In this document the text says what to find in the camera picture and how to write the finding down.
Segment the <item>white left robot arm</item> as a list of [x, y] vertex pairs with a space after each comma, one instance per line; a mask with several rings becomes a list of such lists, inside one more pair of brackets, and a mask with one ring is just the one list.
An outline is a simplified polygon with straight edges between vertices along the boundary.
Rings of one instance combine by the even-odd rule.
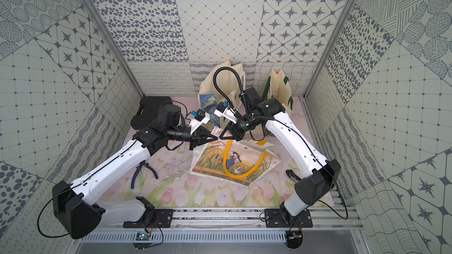
[[100, 197], [122, 176], [138, 168], [169, 141], [189, 143], [190, 149], [216, 141], [203, 126], [210, 115], [199, 109], [190, 123], [177, 105], [158, 110], [157, 118], [133, 135], [123, 148], [87, 174], [71, 183], [61, 181], [52, 189], [53, 213], [73, 239], [90, 234], [101, 225], [123, 223], [125, 227], [149, 228], [158, 221], [155, 206], [143, 196], [116, 205], [99, 203]]

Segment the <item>yellow-handled cartoon canvas bag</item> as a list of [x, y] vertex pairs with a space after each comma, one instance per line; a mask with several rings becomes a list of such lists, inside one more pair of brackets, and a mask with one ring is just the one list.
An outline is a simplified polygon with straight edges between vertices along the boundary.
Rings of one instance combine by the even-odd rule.
[[210, 142], [194, 151], [190, 173], [248, 188], [281, 162], [273, 147], [266, 140]]

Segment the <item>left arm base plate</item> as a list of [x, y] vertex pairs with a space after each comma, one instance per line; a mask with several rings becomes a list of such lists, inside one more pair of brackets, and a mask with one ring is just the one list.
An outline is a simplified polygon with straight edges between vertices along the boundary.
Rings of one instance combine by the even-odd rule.
[[146, 210], [142, 217], [135, 222], [123, 223], [123, 228], [170, 228], [173, 220], [174, 209]]

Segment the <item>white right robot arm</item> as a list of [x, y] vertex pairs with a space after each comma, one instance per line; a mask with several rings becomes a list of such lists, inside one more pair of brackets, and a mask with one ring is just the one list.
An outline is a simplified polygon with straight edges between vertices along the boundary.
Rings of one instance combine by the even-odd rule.
[[254, 88], [240, 94], [246, 114], [241, 115], [228, 101], [217, 105], [214, 114], [229, 120], [222, 140], [241, 141], [246, 132], [257, 126], [266, 127], [288, 151], [299, 167], [301, 179], [295, 183], [294, 193], [280, 205], [281, 216], [292, 222], [314, 205], [337, 184], [341, 166], [336, 160], [329, 160], [314, 148], [302, 135], [283, 105], [275, 98], [263, 100]]

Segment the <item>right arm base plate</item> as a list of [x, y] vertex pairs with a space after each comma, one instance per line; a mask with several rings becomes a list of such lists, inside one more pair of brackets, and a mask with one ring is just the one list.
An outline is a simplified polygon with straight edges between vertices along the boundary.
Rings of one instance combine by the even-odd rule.
[[267, 228], [312, 228], [313, 221], [308, 209], [297, 216], [291, 216], [288, 212], [278, 208], [264, 210], [264, 220]]

